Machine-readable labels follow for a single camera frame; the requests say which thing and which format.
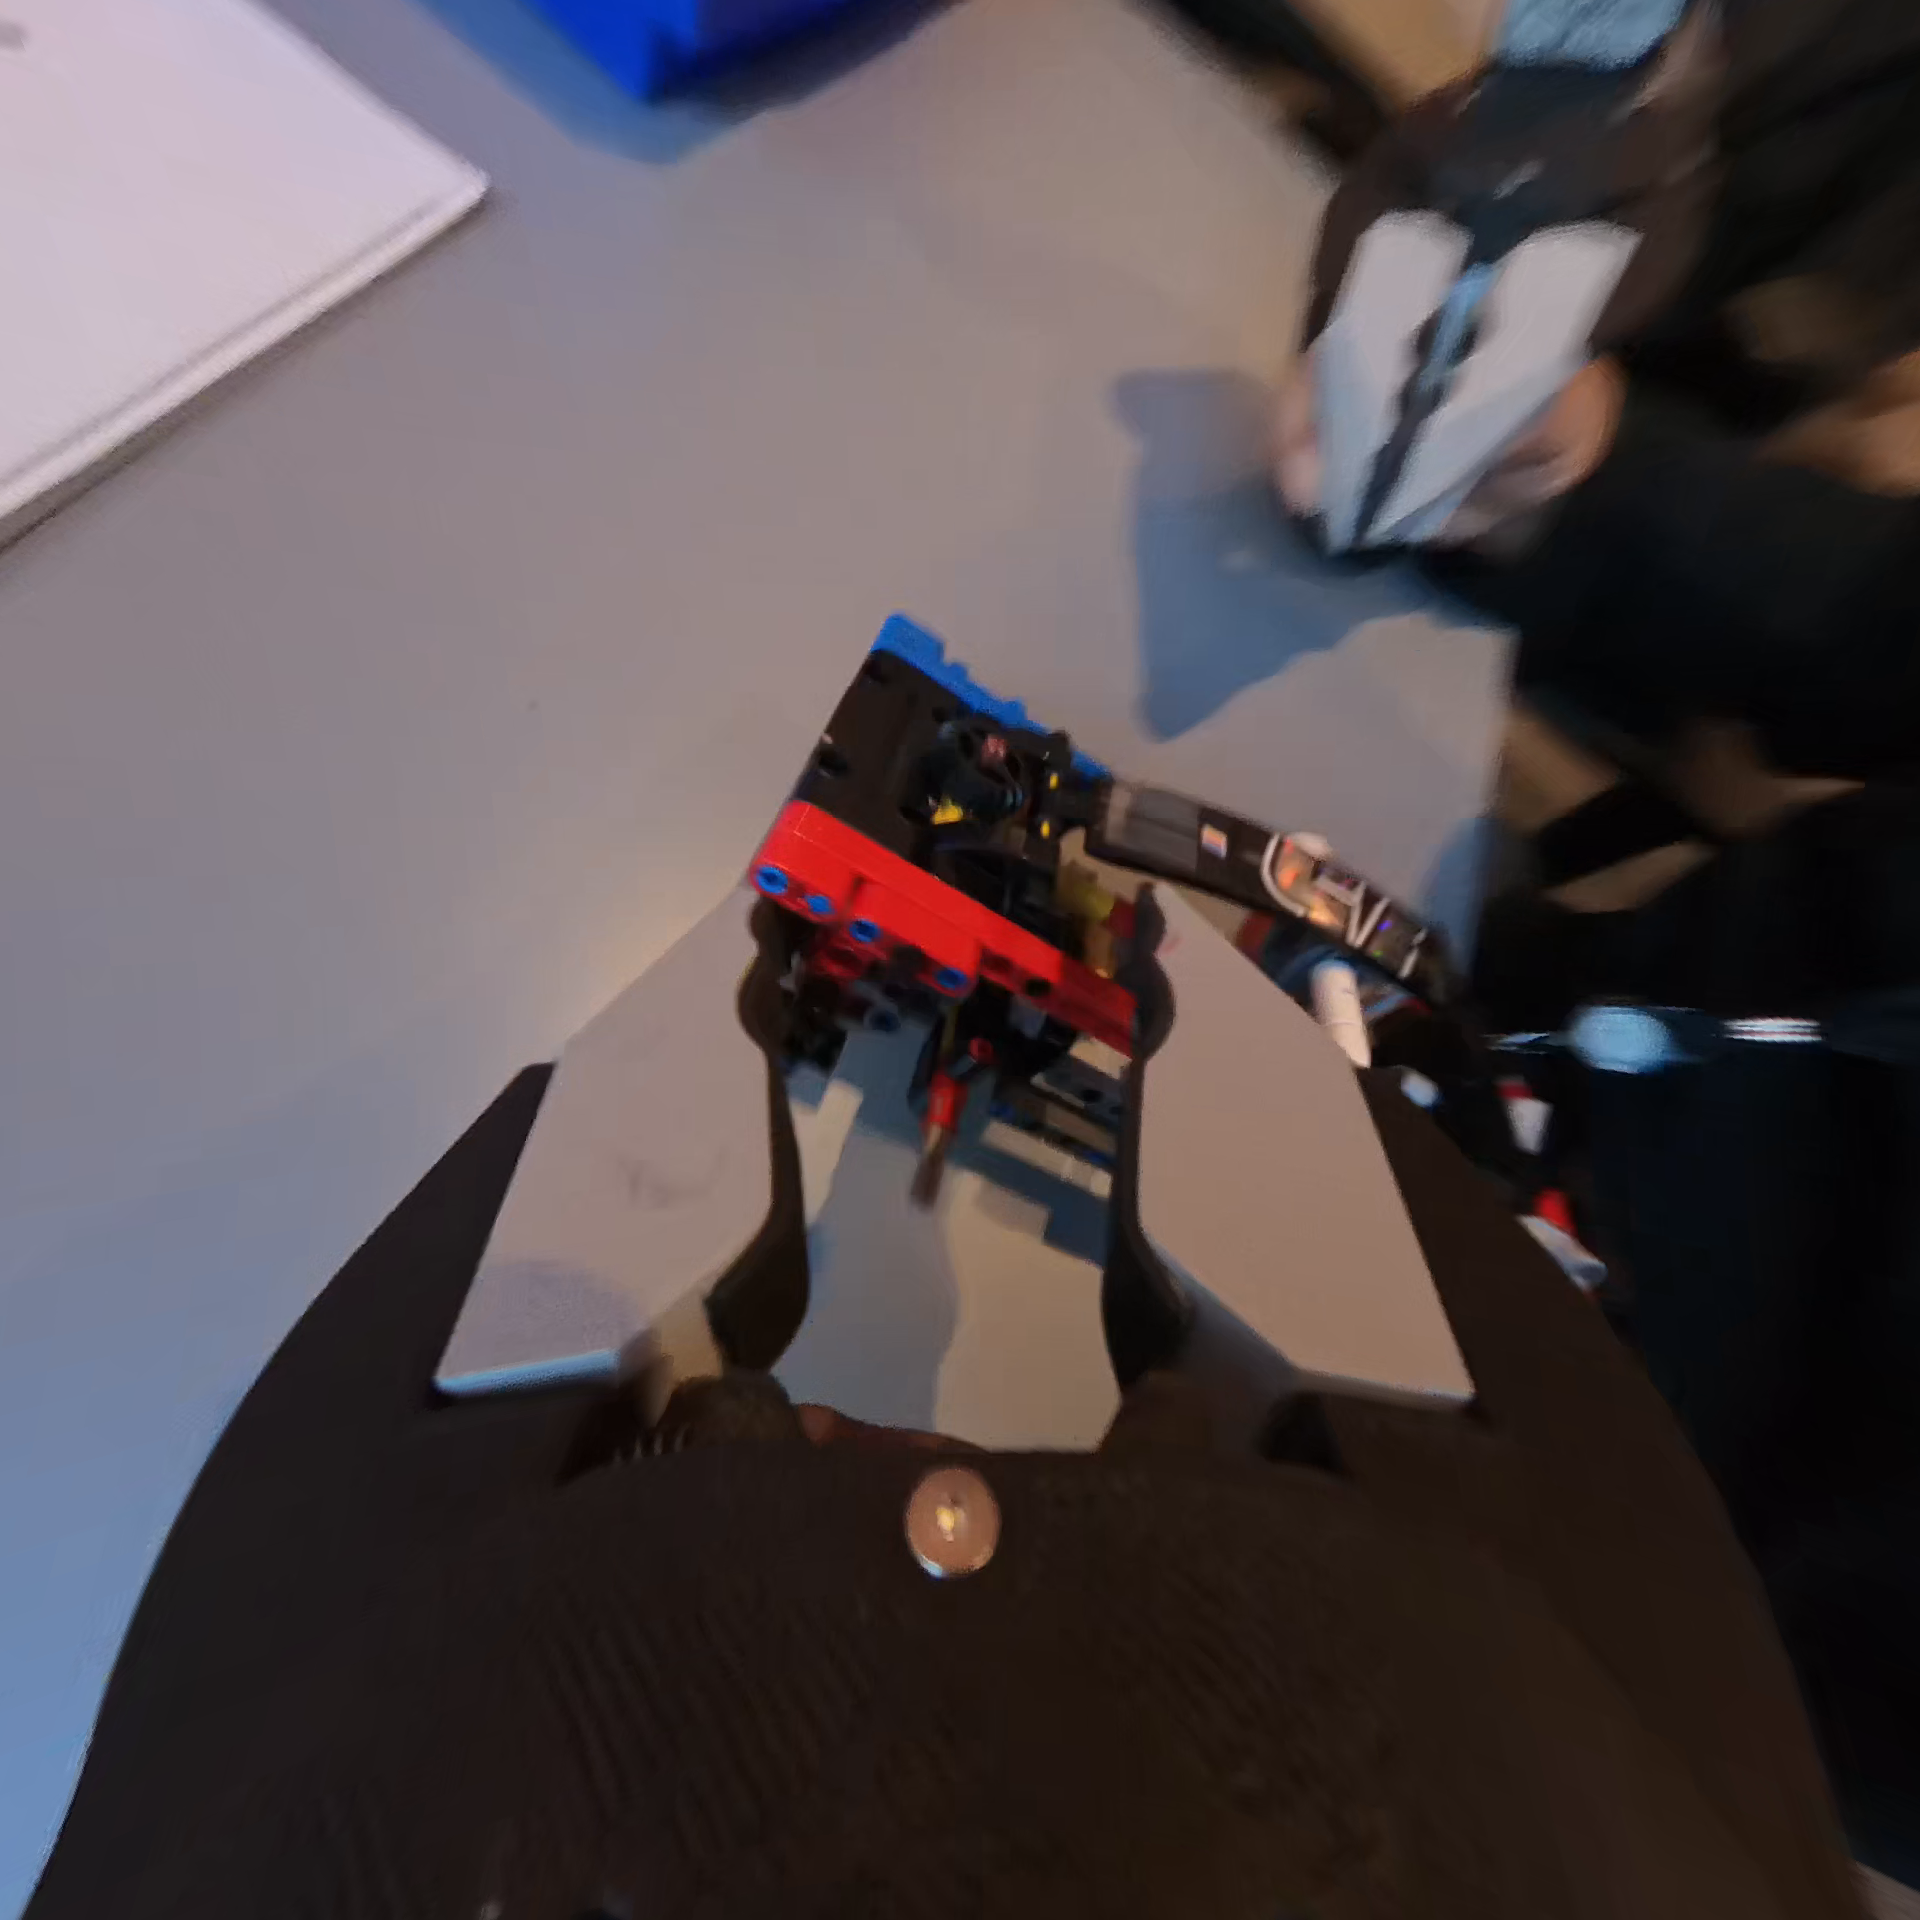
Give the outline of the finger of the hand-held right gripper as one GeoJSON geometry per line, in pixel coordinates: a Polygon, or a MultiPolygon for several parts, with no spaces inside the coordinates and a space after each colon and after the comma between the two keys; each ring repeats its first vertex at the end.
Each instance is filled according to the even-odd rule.
{"type": "Polygon", "coordinates": [[[1439,533],[1586,360],[1640,247],[1638,229],[1539,229],[1457,279],[1367,481],[1369,545],[1439,533]]]}
{"type": "Polygon", "coordinates": [[[1354,247],[1312,344],[1318,536],[1332,558],[1431,539],[1475,469],[1439,420],[1479,337],[1470,235],[1433,209],[1391,209],[1354,247]]]}

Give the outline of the toy brick car model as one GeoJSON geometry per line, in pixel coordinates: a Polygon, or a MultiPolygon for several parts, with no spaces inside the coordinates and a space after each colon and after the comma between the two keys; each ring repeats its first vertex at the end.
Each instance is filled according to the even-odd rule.
{"type": "Polygon", "coordinates": [[[1518,1203],[1586,1291],[1606,1269],[1556,1174],[1546,1116],[1503,1083],[1466,1014],[1446,934],[1312,832],[1118,776],[988,689],[944,640],[891,614],[750,884],[784,920],[788,1063],[828,1072],[858,1029],[920,1029],[908,1081],[918,1198],[940,1190],[967,1117],[983,1144],[1103,1192],[1137,1053],[1128,883],[1219,904],[1239,953],[1382,1063],[1518,1203]]]}

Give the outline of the grey desk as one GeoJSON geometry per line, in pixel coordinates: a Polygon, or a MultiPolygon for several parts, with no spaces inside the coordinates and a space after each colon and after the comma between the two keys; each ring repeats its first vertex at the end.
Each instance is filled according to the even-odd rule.
{"type": "Polygon", "coordinates": [[[1328,168],[1161,12],[647,112],[287,5],[489,174],[4,552],[4,1915],[316,1291],[731,884],[882,620],[1463,943],[1505,641],[1266,511],[1328,168]]]}

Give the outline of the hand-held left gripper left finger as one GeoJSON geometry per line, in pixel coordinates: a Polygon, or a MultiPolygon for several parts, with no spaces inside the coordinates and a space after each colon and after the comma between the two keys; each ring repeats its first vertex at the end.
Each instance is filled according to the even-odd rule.
{"type": "Polygon", "coordinates": [[[436,1390],[604,1382],[658,1360],[778,1212],[778,1057],[742,995],[737,887],[560,1052],[436,1390]]]}

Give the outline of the blue storage bin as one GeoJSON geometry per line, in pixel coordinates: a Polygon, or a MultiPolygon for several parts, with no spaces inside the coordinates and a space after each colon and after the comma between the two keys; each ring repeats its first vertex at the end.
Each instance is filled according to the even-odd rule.
{"type": "Polygon", "coordinates": [[[879,3],[531,3],[590,65],[636,101],[727,75],[763,54],[866,23],[879,3]]]}

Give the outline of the person's right forearm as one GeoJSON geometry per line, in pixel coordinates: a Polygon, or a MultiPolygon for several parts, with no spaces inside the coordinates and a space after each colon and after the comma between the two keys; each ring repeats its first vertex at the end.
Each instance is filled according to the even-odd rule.
{"type": "Polygon", "coordinates": [[[1737,721],[1795,775],[1916,775],[1918,505],[1632,387],[1608,454],[1475,584],[1520,680],[1626,734],[1737,721]]]}

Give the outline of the instruction booklet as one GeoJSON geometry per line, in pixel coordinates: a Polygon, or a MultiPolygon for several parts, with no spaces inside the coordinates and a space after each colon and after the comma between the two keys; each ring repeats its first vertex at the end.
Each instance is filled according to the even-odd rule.
{"type": "Polygon", "coordinates": [[[260,5],[4,3],[4,542],[488,192],[260,5]]]}

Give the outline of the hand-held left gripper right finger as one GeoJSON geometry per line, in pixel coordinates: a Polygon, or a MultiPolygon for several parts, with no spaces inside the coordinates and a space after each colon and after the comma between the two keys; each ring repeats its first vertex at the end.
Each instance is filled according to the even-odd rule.
{"type": "Polygon", "coordinates": [[[1214,1365],[1278,1387],[1472,1400],[1340,1037],[1166,884],[1137,900],[1124,981],[1137,1056],[1103,1275],[1116,1379],[1214,1365]]]}

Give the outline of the person's right hand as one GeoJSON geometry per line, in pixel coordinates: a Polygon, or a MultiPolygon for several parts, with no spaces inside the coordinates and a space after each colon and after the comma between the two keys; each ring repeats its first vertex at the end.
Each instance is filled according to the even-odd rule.
{"type": "MultiPolygon", "coordinates": [[[[1523,544],[1539,517],[1608,454],[1624,405],[1626,372],[1619,360],[1612,353],[1591,359],[1506,445],[1424,548],[1523,544]]],[[[1287,513],[1300,520],[1319,513],[1312,351],[1304,351],[1283,377],[1270,465],[1287,513]]]]}

